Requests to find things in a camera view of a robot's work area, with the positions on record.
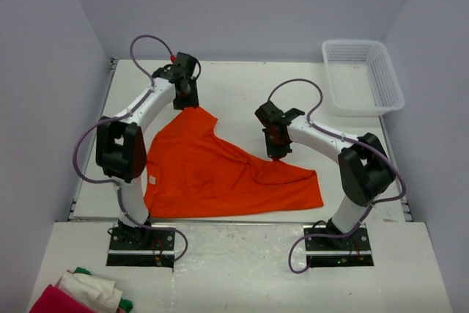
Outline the orange t shirt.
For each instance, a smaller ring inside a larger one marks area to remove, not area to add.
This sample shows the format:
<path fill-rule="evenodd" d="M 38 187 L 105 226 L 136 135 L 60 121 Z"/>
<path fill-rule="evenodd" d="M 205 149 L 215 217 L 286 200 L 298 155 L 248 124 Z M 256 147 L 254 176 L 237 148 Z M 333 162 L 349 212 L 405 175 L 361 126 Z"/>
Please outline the orange t shirt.
<path fill-rule="evenodd" d="M 324 205 L 317 173 L 266 161 L 215 134 L 203 108 L 179 113 L 152 140 L 144 202 L 154 218 L 246 216 Z"/>

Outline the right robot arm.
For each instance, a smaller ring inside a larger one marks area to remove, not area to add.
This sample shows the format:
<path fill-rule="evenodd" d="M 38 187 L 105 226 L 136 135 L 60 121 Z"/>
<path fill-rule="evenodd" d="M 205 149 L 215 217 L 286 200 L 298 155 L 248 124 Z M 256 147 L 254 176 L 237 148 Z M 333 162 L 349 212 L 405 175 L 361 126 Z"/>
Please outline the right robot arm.
<path fill-rule="evenodd" d="M 380 140 L 371 133 L 347 136 L 325 125 L 308 121 L 297 108 L 282 111 L 273 102 L 255 111 L 263 126 L 267 156 L 280 160 L 301 144 L 330 158 L 339 166 L 344 198 L 327 222 L 324 236 L 336 249 L 352 242 L 353 234 L 371 210 L 373 201 L 396 179 Z"/>

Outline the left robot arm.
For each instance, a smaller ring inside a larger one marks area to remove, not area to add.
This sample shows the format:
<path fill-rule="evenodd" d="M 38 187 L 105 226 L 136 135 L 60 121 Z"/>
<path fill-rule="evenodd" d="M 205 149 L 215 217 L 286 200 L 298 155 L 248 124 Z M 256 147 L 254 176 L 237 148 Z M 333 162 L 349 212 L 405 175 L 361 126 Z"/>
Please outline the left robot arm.
<path fill-rule="evenodd" d="M 126 240 L 143 249 L 152 242 L 152 230 L 145 223 L 149 211 L 144 203 L 141 175 L 147 163 L 144 133 L 168 105 L 176 110 L 199 106 L 194 70 L 199 60 L 178 53 L 171 64 L 151 75 L 150 85 L 116 117 L 102 117 L 97 127 L 96 164 L 115 184 L 121 215 L 130 228 Z"/>

